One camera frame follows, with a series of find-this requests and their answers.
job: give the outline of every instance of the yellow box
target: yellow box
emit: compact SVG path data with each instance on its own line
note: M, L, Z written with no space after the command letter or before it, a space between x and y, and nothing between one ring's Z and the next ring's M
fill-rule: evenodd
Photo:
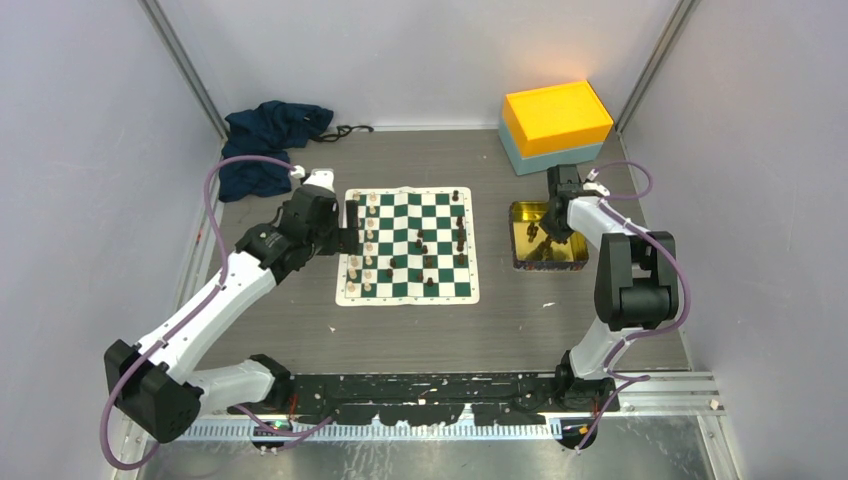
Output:
M510 93L503 119L522 157L603 142L613 123L586 80Z

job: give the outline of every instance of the white wall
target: white wall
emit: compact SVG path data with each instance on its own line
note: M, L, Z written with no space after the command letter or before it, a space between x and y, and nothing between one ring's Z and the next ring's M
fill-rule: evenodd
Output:
M628 126L748 478L845 478L848 3L701 2Z
M136 2L6 2L0 85L0 478L103 478L103 352L173 312L220 141Z
M677 1L162 3L223 115L277 99L339 123L479 126L506 93L584 78L617 117Z

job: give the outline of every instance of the light blue box base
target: light blue box base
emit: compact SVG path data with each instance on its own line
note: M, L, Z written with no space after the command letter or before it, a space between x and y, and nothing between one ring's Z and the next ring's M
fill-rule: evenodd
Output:
M583 147L567 148L544 155L522 157L518 152L518 147L515 145L515 140L512 139L512 133L510 133L503 118L501 118L501 123L498 127L498 135L501 137L501 143L503 143L509 161L512 162L512 168L515 170L516 175L541 172L556 165L574 165L591 162L597 158L603 145L603 143L593 143Z

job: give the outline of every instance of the cloth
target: cloth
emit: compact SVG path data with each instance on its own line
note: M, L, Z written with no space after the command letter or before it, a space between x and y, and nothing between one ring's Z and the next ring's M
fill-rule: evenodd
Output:
M264 155L289 162L286 148L305 147L310 140L321 141L321 134L333 120L333 111L316 105L265 102L255 110L227 115L230 135L221 150L224 158L238 155ZM266 162L237 162L219 170L221 189L218 199L234 202L248 194L270 197L291 191L285 167Z

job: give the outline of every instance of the green and white chessboard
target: green and white chessboard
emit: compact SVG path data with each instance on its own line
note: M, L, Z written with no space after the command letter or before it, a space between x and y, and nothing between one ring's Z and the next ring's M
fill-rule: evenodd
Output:
M358 255L340 255L337 304L454 305L480 300L469 189L357 189L348 190L345 200L359 202L360 246ZM465 229L462 251L460 216ZM416 246L419 230L426 255Z

